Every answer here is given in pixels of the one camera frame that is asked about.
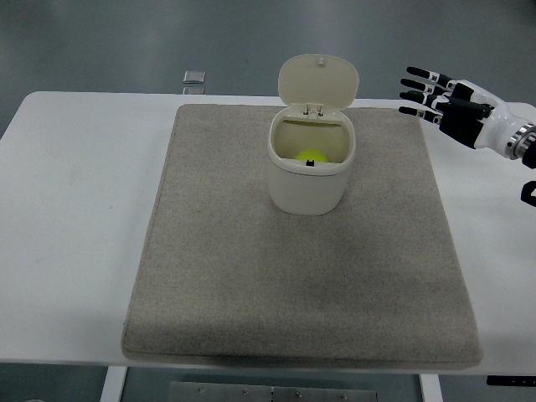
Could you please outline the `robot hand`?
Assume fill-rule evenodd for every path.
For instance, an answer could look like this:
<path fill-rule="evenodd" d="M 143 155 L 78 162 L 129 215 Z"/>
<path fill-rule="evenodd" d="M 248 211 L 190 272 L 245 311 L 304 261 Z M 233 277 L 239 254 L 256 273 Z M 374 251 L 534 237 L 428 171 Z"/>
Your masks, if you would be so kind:
<path fill-rule="evenodd" d="M 466 147 L 489 148 L 535 168 L 535 124 L 514 115 L 504 100 L 467 80 L 413 66 L 406 71 L 422 81 L 400 81 L 409 88 L 400 98 L 415 106 L 401 106 L 399 112 L 437 125 Z"/>

